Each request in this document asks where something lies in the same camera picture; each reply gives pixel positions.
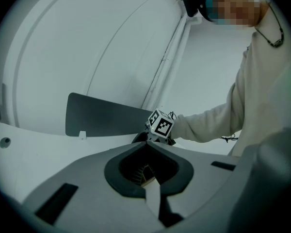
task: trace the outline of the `small white tab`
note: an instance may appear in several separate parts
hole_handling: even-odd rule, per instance
[[[80,140],[86,140],[86,131],[80,131],[79,139]]]

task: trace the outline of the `necklace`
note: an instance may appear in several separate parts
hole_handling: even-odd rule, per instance
[[[280,30],[280,32],[281,32],[281,39],[279,39],[279,40],[277,40],[275,43],[272,43],[269,39],[267,39],[258,29],[256,29],[266,40],[267,40],[267,42],[268,42],[268,44],[270,44],[273,48],[279,48],[282,44],[283,44],[283,39],[284,39],[284,35],[283,35],[283,30],[282,30],[282,28],[281,28],[281,26],[280,26],[280,23],[279,23],[279,21],[278,21],[278,18],[277,18],[277,16],[276,16],[276,14],[275,14],[275,12],[273,11],[273,9],[271,8],[271,10],[272,10],[272,12],[273,12],[273,14],[274,14],[274,16],[275,16],[275,18],[276,18],[276,20],[277,20],[277,22],[278,22],[278,25],[279,25],[279,30]]]

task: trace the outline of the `fiducial marker cube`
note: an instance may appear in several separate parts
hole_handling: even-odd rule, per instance
[[[148,118],[152,134],[167,138],[174,125],[174,121],[169,115],[156,109]]]

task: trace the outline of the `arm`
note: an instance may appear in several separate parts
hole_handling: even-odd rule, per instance
[[[230,88],[226,103],[199,115],[179,115],[171,131],[171,139],[183,138],[196,142],[209,142],[220,136],[230,136],[243,127],[244,76],[247,51],[243,53],[236,81]]]

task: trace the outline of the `sleeve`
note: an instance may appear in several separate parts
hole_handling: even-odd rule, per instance
[[[243,127],[244,66],[248,50],[243,53],[236,81],[230,88],[226,103],[199,115],[179,115],[171,131],[171,139],[179,137],[196,142],[209,142],[221,136],[231,136]]]

